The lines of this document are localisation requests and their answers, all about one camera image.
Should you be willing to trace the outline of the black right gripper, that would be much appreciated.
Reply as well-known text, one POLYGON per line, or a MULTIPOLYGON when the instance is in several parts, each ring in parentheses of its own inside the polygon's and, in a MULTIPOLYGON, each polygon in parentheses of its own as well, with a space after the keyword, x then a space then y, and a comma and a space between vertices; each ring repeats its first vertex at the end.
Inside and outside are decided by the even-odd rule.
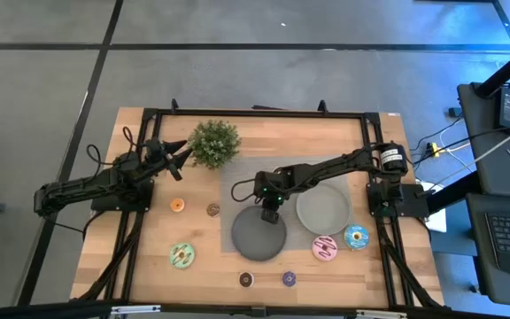
POLYGON ((280 215, 277 213, 278 209, 282 205, 282 196, 280 195, 268 195, 262 199, 262 207, 266 210, 272 211, 269 217, 268 211, 261 213, 261 219, 265 222, 277 223, 280 215))

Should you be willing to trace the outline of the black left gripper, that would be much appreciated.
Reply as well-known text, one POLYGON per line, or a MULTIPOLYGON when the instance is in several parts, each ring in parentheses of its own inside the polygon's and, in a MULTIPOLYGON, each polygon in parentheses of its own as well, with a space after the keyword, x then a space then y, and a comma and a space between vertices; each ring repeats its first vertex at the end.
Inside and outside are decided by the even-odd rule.
POLYGON ((155 175, 163 170, 168 170, 173 176, 175 181, 182 179, 179 173, 179 167, 183 167, 189 156, 192 154, 192 149, 178 152, 185 144, 186 140, 176 142, 160 141, 152 138, 144 143, 146 148, 145 153, 145 172, 147 175, 155 175))

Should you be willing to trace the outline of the large pink donut dark drizzle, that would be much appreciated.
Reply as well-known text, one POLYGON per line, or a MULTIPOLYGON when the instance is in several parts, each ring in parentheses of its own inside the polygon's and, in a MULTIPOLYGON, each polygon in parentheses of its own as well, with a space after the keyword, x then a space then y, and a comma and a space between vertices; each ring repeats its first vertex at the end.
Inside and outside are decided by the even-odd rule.
POLYGON ((330 236, 318 236, 312 243, 313 255, 319 261, 332 261, 335 259, 338 248, 336 241, 330 236))

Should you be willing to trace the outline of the large blue donut white drizzle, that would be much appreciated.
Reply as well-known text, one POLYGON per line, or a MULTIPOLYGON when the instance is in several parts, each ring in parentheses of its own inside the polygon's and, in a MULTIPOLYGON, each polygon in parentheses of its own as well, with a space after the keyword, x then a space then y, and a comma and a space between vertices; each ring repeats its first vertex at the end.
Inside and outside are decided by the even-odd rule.
POLYGON ((369 245, 369 233, 363 226, 351 224, 344 230, 344 241, 354 251, 363 250, 369 245))

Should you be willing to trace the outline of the dark grey round plate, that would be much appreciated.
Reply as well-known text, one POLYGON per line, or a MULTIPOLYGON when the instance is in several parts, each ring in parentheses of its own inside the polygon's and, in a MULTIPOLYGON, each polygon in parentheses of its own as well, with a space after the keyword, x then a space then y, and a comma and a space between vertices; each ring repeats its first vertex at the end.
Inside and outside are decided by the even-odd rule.
POLYGON ((281 216, 277 223, 261 218, 263 208, 248 206, 234 219, 231 239, 234 248, 250 261, 269 261, 283 249, 287 227, 281 216))

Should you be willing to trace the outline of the potted green artificial plant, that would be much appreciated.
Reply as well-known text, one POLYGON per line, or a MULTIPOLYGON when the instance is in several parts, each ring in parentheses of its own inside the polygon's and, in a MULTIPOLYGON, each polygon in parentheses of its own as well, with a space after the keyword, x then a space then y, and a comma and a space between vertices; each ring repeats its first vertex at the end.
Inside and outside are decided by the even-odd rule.
POLYGON ((219 169, 239 153, 241 142, 237 126, 228 121, 199 122, 188 138, 193 165, 219 169))

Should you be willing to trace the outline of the light grey round plate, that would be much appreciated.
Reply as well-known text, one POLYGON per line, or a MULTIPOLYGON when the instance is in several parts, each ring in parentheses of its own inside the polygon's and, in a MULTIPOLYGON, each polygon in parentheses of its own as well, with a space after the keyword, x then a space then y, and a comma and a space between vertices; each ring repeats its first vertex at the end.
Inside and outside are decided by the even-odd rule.
POLYGON ((297 195, 297 217, 309 231, 317 235, 334 235, 352 219, 349 189, 343 183, 320 183, 297 195))

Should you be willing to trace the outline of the large green donut dark drizzle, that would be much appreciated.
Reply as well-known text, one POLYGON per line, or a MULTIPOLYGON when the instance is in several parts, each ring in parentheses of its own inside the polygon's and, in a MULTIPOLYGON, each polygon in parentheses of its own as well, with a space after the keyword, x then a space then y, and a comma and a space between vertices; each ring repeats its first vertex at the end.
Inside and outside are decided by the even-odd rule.
POLYGON ((175 268, 186 269, 191 266, 195 257, 195 249, 192 244, 177 243, 170 249, 169 262, 175 268))

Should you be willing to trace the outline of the white paper sheet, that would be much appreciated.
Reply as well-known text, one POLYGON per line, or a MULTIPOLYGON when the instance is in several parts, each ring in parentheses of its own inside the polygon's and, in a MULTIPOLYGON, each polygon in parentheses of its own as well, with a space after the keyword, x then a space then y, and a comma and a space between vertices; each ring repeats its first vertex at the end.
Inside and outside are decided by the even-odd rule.
MULTIPOLYGON (((415 180, 417 184, 421 185, 422 188, 427 191, 428 189, 431 189, 435 192, 438 192, 443 189, 442 185, 433 184, 430 182, 423 182, 420 179, 415 180)), ((446 213, 445 209, 441 209, 437 211, 436 213, 430 215, 429 217, 426 217, 423 219, 425 226, 432 231, 445 233, 447 231, 446 226, 446 213)))

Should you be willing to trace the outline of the black crossbar silver brackets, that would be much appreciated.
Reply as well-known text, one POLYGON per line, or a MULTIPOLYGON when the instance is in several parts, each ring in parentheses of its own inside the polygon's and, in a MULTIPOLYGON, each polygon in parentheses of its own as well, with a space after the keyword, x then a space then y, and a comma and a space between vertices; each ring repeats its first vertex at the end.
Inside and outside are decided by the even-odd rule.
POLYGON ((343 316, 353 319, 510 319, 504 315, 486 315, 455 311, 448 307, 392 306, 365 307, 279 307, 224 306, 193 304, 129 304, 125 300, 74 300, 64 303, 0 307, 0 319, 89 319, 107 315, 148 313, 193 313, 247 315, 263 318, 272 315, 343 316))

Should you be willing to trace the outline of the black side desk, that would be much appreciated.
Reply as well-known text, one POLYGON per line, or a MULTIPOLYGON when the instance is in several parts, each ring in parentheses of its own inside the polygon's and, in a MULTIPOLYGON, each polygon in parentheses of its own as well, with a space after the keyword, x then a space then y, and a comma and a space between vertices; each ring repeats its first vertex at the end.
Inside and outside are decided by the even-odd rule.
POLYGON ((510 141, 503 132, 492 132, 497 117, 495 97, 480 98, 475 87, 458 87, 471 148, 479 161, 475 164, 479 189, 467 192, 467 208, 475 233, 482 291, 492 301, 510 305, 510 273, 498 268, 495 261, 486 213, 510 213, 510 141))

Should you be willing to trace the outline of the black diagonal pole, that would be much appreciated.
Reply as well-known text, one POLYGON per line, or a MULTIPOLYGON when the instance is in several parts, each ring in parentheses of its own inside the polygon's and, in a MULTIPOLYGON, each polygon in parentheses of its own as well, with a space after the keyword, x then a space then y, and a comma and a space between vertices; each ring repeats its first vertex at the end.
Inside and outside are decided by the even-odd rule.
POLYGON ((478 97, 489 97, 510 80, 510 60, 475 89, 478 97))

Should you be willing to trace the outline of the black aluminium table frame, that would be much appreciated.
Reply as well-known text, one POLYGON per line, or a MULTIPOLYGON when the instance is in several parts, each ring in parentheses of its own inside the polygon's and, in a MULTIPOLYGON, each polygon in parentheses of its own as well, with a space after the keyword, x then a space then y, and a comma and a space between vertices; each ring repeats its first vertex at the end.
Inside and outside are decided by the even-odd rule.
MULTIPOLYGON (((280 157, 287 165, 307 156, 335 157, 351 152, 373 137, 375 124, 363 117, 345 118, 341 113, 178 109, 165 110, 161 117, 143 124, 143 110, 122 107, 108 131, 106 157, 112 160, 128 149, 122 130, 135 135, 159 134, 167 141, 182 140, 201 121, 228 121, 241 137, 239 153, 250 160, 280 157)), ((365 307, 389 305, 380 246, 352 251, 344 248, 330 262, 318 261, 309 249, 288 250, 270 261, 248 261, 221 248, 223 229, 219 217, 206 208, 228 196, 220 174, 187 164, 182 179, 168 173, 155 180, 151 208, 135 257, 129 298, 133 302, 224 306, 365 307), (182 198, 185 208, 170 209, 173 198, 182 198), (178 269, 169 262, 170 249, 190 243, 196 257, 190 267, 178 269), (297 276, 293 287, 282 284, 282 274, 297 276), (243 288, 238 277, 250 272, 254 283, 243 288)))

